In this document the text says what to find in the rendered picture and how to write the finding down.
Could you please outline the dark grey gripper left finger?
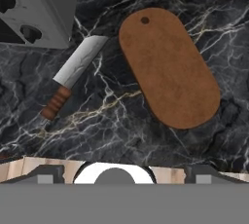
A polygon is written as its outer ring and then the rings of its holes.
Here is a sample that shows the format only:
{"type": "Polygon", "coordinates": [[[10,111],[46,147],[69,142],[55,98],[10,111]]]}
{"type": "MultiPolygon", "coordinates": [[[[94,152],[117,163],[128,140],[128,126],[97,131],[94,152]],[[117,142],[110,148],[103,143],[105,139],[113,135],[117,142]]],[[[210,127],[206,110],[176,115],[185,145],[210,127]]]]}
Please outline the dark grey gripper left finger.
{"type": "Polygon", "coordinates": [[[63,165],[40,165],[26,175],[7,180],[7,183],[63,184],[63,165]]]}

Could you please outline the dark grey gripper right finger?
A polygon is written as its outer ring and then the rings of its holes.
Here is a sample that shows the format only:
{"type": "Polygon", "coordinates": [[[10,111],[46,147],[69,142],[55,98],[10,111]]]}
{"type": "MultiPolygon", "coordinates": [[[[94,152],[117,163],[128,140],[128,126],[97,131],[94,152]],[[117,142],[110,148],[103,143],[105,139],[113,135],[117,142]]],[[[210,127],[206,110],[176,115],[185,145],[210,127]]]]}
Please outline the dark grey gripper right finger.
{"type": "Polygon", "coordinates": [[[234,177],[223,175],[208,165],[194,165],[185,167],[186,184],[243,184],[243,181],[234,177]]]}

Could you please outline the brown oval wooden cutting board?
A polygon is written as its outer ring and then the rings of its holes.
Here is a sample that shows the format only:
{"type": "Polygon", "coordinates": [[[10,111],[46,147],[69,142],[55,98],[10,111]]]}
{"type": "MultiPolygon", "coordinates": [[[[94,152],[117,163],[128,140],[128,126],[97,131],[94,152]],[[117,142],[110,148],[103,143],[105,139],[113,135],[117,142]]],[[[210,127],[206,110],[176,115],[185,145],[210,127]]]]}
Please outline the brown oval wooden cutting board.
{"type": "Polygon", "coordinates": [[[220,106],[220,89],[185,26],[174,14],[147,8],[119,30],[124,56],[151,111],[183,130],[208,122],[220,106]]]}

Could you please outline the white and black round object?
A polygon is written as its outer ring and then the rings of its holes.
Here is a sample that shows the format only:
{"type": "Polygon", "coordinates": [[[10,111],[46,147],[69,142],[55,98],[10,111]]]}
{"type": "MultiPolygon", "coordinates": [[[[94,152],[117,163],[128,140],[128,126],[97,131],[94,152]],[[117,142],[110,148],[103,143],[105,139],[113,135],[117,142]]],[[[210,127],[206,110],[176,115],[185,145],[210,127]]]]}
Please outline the white and black round object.
{"type": "Polygon", "coordinates": [[[135,165],[85,162],[77,170],[74,184],[156,184],[152,170],[135,165]]]}

